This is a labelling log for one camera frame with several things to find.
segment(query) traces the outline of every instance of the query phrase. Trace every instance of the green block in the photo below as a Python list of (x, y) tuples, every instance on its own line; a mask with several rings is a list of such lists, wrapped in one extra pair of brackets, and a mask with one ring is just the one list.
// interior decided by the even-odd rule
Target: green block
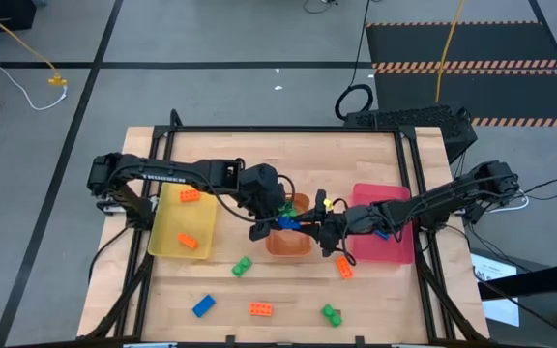
[(245, 256), (240, 260), (240, 262), (238, 262), (237, 265), (233, 266), (231, 273), (233, 273), (236, 277), (240, 277), (250, 268), (251, 265), (252, 261)]
[(340, 315), (338, 315), (329, 304), (326, 304), (323, 308), (321, 308), (321, 313), (324, 314), (326, 319), (328, 319), (330, 324), (334, 327), (339, 326), (343, 322), (343, 320), (340, 318)]

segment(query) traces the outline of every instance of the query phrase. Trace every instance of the concrete floor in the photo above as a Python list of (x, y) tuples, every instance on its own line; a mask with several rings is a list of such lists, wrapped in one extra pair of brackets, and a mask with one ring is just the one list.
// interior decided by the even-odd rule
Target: concrete floor
[[(557, 40), (557, 1), (540, 0)], [(23, 40), (53, 61), (91, 62), (113, 0), (50, 0)], [(456, 0), (383, 0), (369, 21), (451, 20)], [(124, 0), (104, 61), (351, 61), (365, 1), (305, 14), (300, 0)], [(533, 20), (527, 0), (468, 0), (464, 20)], [(35, 61), (7, 36), (1, 61)], [(363, 59), (368, 59), (366, 41)], [(36, 104), (55, 100), (47, 70), (11, 70)], [(0, 318), (68, 132), (87, 70), (67, 70), (69, 96), (47, 112), (29, 108), (0, 73)], [(357, 82), (372, 84), (368, 69)], [(334, 102), (350, 70), (101, 70), (7, 344), (72, 339), (103, 216), (85, 189), (91, 159), (119, 150), (129, 126), (339, 125)], [(355, 109), (362, 101), (347, 101)], [(506, 160), (530, 187), (557, 177), (557, 129), (479, 128), (466, 169)], [(557, 186), (535, 195), (548, 196)], [(487, 215), (477, 231), (509, 255), (557, 265), (557, 200)]]

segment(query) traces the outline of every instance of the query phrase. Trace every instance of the yellow plastic tray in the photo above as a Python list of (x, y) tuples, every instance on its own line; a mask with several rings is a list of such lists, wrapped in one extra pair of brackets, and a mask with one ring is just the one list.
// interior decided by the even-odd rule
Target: yellow plastic tray
[[(180, 202), (180, 191), (191, 189), (180, 184), (164, 184), (161, 189), (148, 252), (160, 257), (206, 259), (212, 249), (214, 223), (217, 217), (217, 199), (201, 193), (198, 201)], [(191, 249), (178, 242), (178, 234), (186, 233), (198, 242)]]

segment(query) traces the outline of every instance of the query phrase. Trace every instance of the wooden table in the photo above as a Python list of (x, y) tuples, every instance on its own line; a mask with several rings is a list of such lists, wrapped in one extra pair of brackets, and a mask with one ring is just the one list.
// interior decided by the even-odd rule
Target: wooden table
[[(147, 157), (152, 128), (129, 128), (123, 153)], [(452, 178), (438, 129), (417, 129), (426, 186)], [(404, 141), (414, 189), (409, 145)], [(318, 189), (329, 198), (348, 199), (355, 183), (400, 186), (394, 137), (382, 133), (176, 133), (173, 160), (244, 158), (247, 166), (273, 165), (293, 179), (311, 199)], [(140, 192), (141, 182), (131, 183)], [(235, 208), (235, 202), (227, 199)], [(450, 225), (462, 229), (453, 217)], [(124, 226), (123, 215), (107, 217), (101, 244)], [(219, 207), (212, 256), (204, 261), (157, 258), (143, 330), (143, 340), (216, 341), (235, 334), (239, 342), (426, 342), (423, 309), (414, 265), (359, 263), (354, 277), (341, 280), (335, 259), (321, 257), (314, 246), (307, 257), (277, 258), (265, 243), (251, 242), (249, 223)], [(108, 248), (95, 266), (78, 333), (90, 332), (122, 290), (132, 233)], [(447, 229), (438, 244), (450, 296), (465, 317), (488, 336), (470, 252), (465, 239)], [(242, 256), (253, 260), (244, 277), (231, 268)], [(206, 294), (217, 304), (202, 318), (192, 307)], [(439, 303), (431, 292), (438, 336), (443, 337)], [(249, 316), (249, 302), (274, 304), (270, 318)], [(331, 327), (320, 313), (324, 304), (340, 310), (343, 324)], [(132, 300), (126, 333), (132, 332), (136, 299)]]

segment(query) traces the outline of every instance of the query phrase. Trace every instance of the orange lego brick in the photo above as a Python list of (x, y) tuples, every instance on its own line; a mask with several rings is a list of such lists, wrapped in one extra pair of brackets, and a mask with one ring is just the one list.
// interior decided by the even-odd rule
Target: orange lego brick
[(180, 192), (180, 202), (194, 202), (200, 198), (201, 195), (196, 189), (188, 189)]
[(343, 279), (349, 279), (354, 275), (352, 269), (349, 267), (347, 258), (343, 255), (337, 259), (338, 272)]
[(249, 314), (259, 316), (272, 316), (272, 305), (264, 303), (250, 303)]
[(188, 234), (178, 234), (178, 241), (189, 248), (197, 248), (197, 240)]

